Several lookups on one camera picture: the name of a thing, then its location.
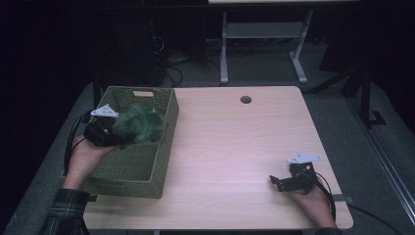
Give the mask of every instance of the sleeve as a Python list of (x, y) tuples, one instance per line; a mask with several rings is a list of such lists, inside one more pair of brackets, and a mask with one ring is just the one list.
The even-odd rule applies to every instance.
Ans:
[(88, 198), (86, 192), (59, 189), (38, 235), (88, 234), (83, 221)]
[(338, 228), (327, 227), (318, 229), (314, 235), (343, 235), (343, 233)]

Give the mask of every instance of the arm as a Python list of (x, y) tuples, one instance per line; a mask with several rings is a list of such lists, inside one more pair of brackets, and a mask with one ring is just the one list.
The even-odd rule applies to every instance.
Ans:
[(301, 206), (305, 214), (315, 223), (318, 228), (316, 235), (342, 234), (332, 218), (326, 195), (317, 186), (314, 185), (306, 195), (300, 192), (289, 192), (288, 195)]
[(117, 148), (96, 147), (83, 136), (76, 137), (73, 143), (67, 177), (55, 195), (39, 235), (81, 234), (82, 229), (86, 230), (83, 213), (89, 194), (80, 190), (101, 159)]

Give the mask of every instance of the basket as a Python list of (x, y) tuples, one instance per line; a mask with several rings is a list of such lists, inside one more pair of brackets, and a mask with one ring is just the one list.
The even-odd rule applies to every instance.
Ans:
[(156, 143), (135, 144), (108, 153), (88, 177), (84, 190), (91, 194), (159, 199), (167, 173), (179, 107), (174, 89), (110, 86), (98, 107), (109, 104), (123, 119), (131, 106), (153, 106), (163, 120)]

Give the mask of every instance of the translucent green object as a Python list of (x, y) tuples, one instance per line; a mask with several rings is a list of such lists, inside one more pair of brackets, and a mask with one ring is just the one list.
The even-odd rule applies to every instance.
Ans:
[(156, 109), (148, 105), (132, 106), (124, 119), (113, 126), (114, 134), (135, 135), (131, 141), (123, 143), (120, 149), (128, 145), (156, 142), (162, 133), (162, 120)]

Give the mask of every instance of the hand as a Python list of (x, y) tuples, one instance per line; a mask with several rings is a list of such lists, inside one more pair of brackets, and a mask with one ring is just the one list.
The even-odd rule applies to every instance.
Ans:
[(67, 177), (63, 188), (80, 190), (86, 177), (100, 163), (102, 157), (118, 146), (96, 147), (89, 142), (83, 135), (77, 136), (72, 143), (72, 155), (69, 162)]
[(336, 222), (332, 218), (330, 203), (326, 195), (321, 191), (319, 187), (314, 185), (311, 191), (306, 195), (300, 192), (289, 192), (288, 195), (294, 201), (300, 204), (305, 214), (315, 223), (318, 228), (337, 228)]

